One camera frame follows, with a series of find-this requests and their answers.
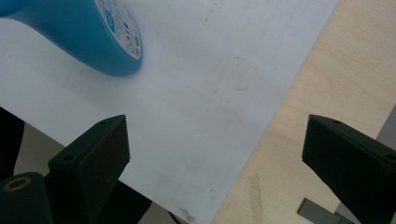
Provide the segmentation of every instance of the blue plastic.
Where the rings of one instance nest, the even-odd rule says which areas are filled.
[[[96,1],[113,6],[119,0]],[[118,18],[111,11],[101,11],[95,0],[0,0],[0,17],[32,27],[73,57],[107,75],[126,76],[141,64],[137,27],[132,35],[132,42],[138,46],[133,57],[115,37],[115,29],[120,29],[120,25],[115,27],[114,20]],[[123,28],[131,27],[125,23]]]

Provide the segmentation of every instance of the wooden table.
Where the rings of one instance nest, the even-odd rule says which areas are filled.
[[[213,223],[310,223],[339,200],[301,159],[308,114],[375,138],[396,100],[396,1],[341,0]]]

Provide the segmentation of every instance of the white paper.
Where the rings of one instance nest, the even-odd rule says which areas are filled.
[[[65,146],[126,114],[132,159],[121,180],[209,223],[336,2],[130,0],[143,63],[128,77],[0,20],[0,106]]]

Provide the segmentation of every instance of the bottle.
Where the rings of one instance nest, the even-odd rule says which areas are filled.
[[[141,64],[139,32],[121,0],[0,0],[0,18],[30,26],[110,76],[132,74]]]

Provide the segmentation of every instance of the white label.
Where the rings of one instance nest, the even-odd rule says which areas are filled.
[[[95,0],[111,34],[122,48],[135,59],[141,55],[137,26],[121,0]]]

